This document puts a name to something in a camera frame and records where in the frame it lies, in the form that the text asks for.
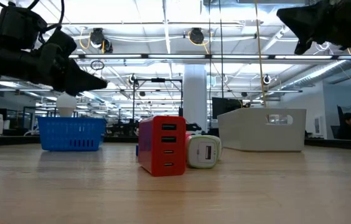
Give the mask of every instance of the monitor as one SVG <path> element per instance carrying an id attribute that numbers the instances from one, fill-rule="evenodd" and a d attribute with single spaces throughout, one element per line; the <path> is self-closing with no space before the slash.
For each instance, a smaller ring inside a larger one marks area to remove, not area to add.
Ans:
<path id="1" fill-rule="evenodd" d="M 237 99 L 212 97 L 213 119 L 217 119 L 218 115 L 231 112 L 240 108 L 240 101 Z"/>

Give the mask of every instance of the person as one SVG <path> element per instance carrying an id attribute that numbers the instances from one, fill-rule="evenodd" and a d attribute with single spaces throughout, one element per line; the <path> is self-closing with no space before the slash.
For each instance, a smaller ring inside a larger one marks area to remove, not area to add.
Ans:
<path id="1" fill-rule="evenodd" d="M 344 123 L 340 124 L 337 138 L 343 140 L 351 140 L 351 113 L 345 113 L 343 119 Z"/>

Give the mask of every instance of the yellow cable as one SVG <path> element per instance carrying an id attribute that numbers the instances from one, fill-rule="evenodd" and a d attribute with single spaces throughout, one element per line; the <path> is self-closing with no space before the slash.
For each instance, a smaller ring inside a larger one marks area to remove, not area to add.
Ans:
<path id="1" fill-rule="evenodd" d="M 206 53 L 209 54 L 206 45 L 203 45 L 203 46 L 205 47 Z"/>
<path id="2" fill-rule="evenodd" d="M 263 76 L 263 63 L 261 61 L 261 43 L 260 43 L 260 28 L 258 26 L 258 0 L 255 0 L 256 8 L 256 27 L 257 27 L 257 41 L 258 41 L 258 59 L 260 61 L 260 79 L 261 79 L 261 94 L 263 95 L 264 107 L 267 107 L 265 92 L 264 92 L 264 76 Z"/>
<path id="3" fill-rule="evenodd" d="M 83 30 L 84 30 L 84 28 L 82 28 L 82 31 L 80 32 L 80 39 L 78 40 L 78 42 L 79 42 L 80 46 L 81 46 L 83 49 L 87 49 L 87 48 L 90 47 L 90 37 L 91 37 L 91 33 L 88 35 L 88 45 L 87 45 L 87 47 L 85 47 L 85 46 L 83 45 L 83 43 L 82 43 Z"/>

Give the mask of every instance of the desk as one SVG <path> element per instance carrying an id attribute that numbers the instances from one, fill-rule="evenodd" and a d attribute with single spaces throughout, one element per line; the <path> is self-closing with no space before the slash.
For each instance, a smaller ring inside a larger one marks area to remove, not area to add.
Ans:
<path id="1" fill-rule="evenodd" d="M 0 223 L 351 224 L 351 151 L 226 149 L 212 170 L 151 177 L 135 144 L 0 146 Z"/>
<path id="2" fill-rule="evenodd" d="M 306 146 L 339 147 L 343 149 L 351 149 L 351 140 L 305 139 L 304 144 Z"/>

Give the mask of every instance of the white power bank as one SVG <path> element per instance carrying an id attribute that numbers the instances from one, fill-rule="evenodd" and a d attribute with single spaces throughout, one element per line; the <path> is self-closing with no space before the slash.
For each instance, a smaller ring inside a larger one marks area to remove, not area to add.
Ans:
<path id="1" fill-rule="evenodd" d="M 213 168 L 220 158 L 221 140 L 216 136 L 189 136 L 186 143 L 187 162 L 193 168 Z"/>

